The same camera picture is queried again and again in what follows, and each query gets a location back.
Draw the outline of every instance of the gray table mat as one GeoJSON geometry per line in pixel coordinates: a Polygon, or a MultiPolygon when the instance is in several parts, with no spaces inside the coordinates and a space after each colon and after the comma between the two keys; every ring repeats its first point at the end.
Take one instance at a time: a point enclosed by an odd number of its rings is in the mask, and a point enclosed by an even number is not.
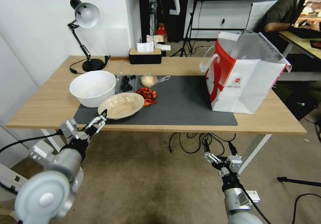
{"type": "MultiPolygon", "coordinates": [[[[142,87],[140,77],[137,76],[138,89],[142,87]]],[[[233,113],[212,111],[204,76],[171,76],[168,81],[156,84],[152,91],[157,92],[156,104],[127,118],[107,120],[106,124],[237,125],[233,113]]],[[[80,105],[74,119],[78,124],[87,124],[98,116],[97,109],[80,105]]]]}

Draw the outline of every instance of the green shirt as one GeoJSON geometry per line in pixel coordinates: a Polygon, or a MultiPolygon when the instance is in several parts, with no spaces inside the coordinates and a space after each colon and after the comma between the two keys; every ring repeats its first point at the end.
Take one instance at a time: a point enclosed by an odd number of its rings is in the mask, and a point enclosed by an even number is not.
{"type": "Polygon", "coordinates": [[[298,0],[278,0],[265,13],[256,32],[263,32],[264,26],[268,23],[291,23],[296,15],[296,5],[298,0]]]}

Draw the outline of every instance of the desk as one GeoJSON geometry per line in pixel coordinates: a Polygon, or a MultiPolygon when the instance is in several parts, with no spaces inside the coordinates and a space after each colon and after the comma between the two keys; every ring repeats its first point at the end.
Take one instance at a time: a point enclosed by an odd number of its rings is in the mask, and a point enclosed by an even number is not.
{"type": "MultiPolygon", "coordinates": [[[[310,46],[310,39],[300,38],[291,32],[281,31],[279,36],[286,40],[289,45],[284,50],[283,55],[287,57],[290,50],[295,47],[302,53],[308,55],[311,58],[318,58],[321,60],[321,50],[312,48],[310,46]]],[[[286,71],[279,78],[279,81],[321,81],[321,73],[320,72],[291,72],[287,73],[286,71]]]]}
{"type": "MultiPolygon", "coordinates": [[[[72,118],[78,107],[78,100],[69,93],[69,84],[77,75],[69,71],[69,66],[84,57],[70,56],[51,75],[28,102],[7,123],[8,128],[41,129],[44,134],[52,134],[65,120],[72,118]]],[[[124,60],[122,73],[143,75],[203,75],[199,70],[202,58],[163,57],[161,64],[131,65],[124,60]]],[[[121,61],[109,61],[104,70],[117,74],[121,61]]],[[[82,72],[81,64],[75,69],[82,72]]],[[[258,134],[243,155],[240,172],[262,148],[272,134],[304,134],[305,129],[294,118],[273,91],[270,91],[255,114],[234,114],[237,126],[186,126],[186,125],[105,125],[102,130],[113,131],[159,131],[159,132],[229,132],[258,134]]],[[[49,141],[57,149],[64,145],[59,136],[49,141]]]]}

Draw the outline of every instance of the tissue box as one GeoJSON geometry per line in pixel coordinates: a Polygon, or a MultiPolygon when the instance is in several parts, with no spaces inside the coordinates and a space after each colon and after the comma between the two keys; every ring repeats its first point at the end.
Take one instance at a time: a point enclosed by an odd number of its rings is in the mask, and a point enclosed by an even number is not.
{"type": "Polygon", "coordinates": [[[155,48],[150,53],[139,53],[136,48],[129,50],[130,64],[160,64],[162,62],[162,51],[155,48]]]}

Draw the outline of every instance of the plate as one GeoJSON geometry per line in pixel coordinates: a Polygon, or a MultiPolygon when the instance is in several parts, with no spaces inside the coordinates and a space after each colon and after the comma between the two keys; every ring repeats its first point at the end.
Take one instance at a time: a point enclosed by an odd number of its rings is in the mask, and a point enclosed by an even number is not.
{"type": "Polygon", "coordinates": [[[137,93],[116,94],[101,103],[98,114],[107,109],[107,119],[122,119],[133,115],[144,106],[144,98],[137,93]]]}

